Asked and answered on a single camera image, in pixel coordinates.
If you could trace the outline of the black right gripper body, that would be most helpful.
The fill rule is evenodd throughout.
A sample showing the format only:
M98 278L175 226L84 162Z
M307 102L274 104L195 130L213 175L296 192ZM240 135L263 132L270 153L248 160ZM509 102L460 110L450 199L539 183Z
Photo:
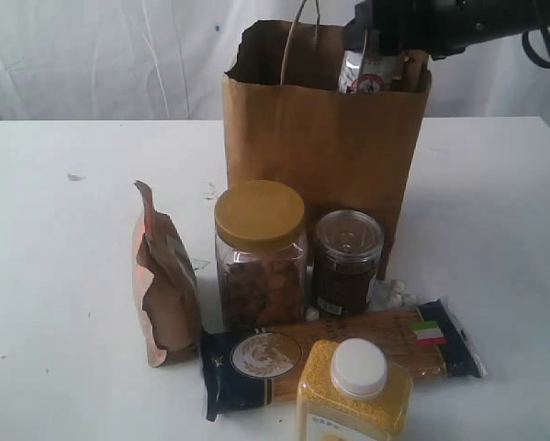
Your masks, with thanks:
M365 47L378 31L397 28L402 51L424 51L434 59L457 55L475 43L481 19L479 1L362 1L371 3L371 28Z

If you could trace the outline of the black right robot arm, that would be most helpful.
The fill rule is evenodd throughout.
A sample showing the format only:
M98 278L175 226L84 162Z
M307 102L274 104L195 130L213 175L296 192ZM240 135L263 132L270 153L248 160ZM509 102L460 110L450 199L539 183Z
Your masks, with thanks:
M347 51L361 50L365 34L372 32L385 56L423 51L442 59L543 26L550 27L550 1L363 1L342 29L342 45Z

